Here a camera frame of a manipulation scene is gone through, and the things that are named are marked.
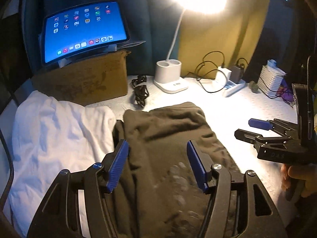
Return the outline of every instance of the blue gripper pad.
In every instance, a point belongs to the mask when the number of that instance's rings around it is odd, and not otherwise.
[[[258,120],[258,119],[253,119],[251,118],[248,122],[250,127],[261,129],[261,130],[273,130],[273,126],[270,122],[268,121],[263,121],[263,120]]]
[[[207,172],[202,165],[202,162],[199,159],[198,154],[191,141],[187,143],[187,157],[189,163],[191,164],[191,169],[194,172],[198,188],[201,189],[203,192],[206,192],[208,190]]]
[[[124,164],[128,157],[128,153],[129,144],[126,140],[124,140],[108,172],[108,182],[106,187],[109,193],[111,193],[114,190],[114,188],[118,185]]]

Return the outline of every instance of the desk lamp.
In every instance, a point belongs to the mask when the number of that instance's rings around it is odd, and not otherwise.
[[[156,86],[158,86],[162,91],[170,94],[174,94],[188,88],[187,82],[180,77],[182,63],[178,60],[170,59],[185,11],[191,10],[203,14],[214,14],[221,12],[227,2],[227,0],[174,1],[178,2],[183,7],[183,11],[180,15],[172,45],[168,52],[166,60],[156,63],[156,73],[154,79],[154,83]]]

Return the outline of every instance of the hand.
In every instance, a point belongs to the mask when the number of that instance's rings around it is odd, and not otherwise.
[[[317,166],[287,166],[282,165],[282,190],[286,191],[291,187],[291,178],[305,180],[305,188],[301,193],[303,198],[317,192]]]

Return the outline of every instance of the silver bolt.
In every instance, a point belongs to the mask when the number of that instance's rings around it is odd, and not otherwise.
[[[256,175],[256,173],[253,170],[248,170],[247,174],[252,177]]]
[[[94,163],[93,168],[95,168],[95,169],[102,168],[102,164],[101,163]]]
[[[220,169],[222,169],[222,165],[221,165],[221,164],[214,164],[212,167],[213,167],[215,170],[220,170]]]
[[[63,176],[67,175],[68,173],[69,173],[68,169],[63,169],[63,170],[60,171],[60,174],[63,175]]]

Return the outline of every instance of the white table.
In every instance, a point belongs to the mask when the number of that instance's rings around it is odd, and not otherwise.
[[[134,78],[136,76],[129,76],[129,83]],[[284,193],[281,190],[281,165],[257,159],[257,152],[253,148],[253,145],[236,140],[234,132],[237,129],[243,129],[267,137],[278,136],[272,131],[263,131],[249,127],[248,120],[250,118],[261,120],[278,118],[296,123],[296,111],[283,101],[269,99],[262,93],[254,94],[248,87],[226,98],[217,93],[209,94],[205,92],[193,78],[186,78],[186,80],[189,83],[187,90],[176,94],[167,94],[153,84],[153,77],[148,77],[147,88],[150,97],[146,100],[146,106],[143,110],[150,111],[155,108],[184,102],[192,102],[199,106],[204,111],[210,128],[227,148],[241,172],[244,173],[249,169],[256,171],[277,206],[285,225],[288,224],[296,213],[296,209],[294,205],[285,200]],[[209,88],[208,84],[206,84],[207,90],[213,90],[212,87]],[[117,116],[117,119],[122,120],[123,114],[127,109],[139,109],[139,107],[133,105],[133,102],[133,89],[129,86],[126,96],[98,104],[110,107]]]

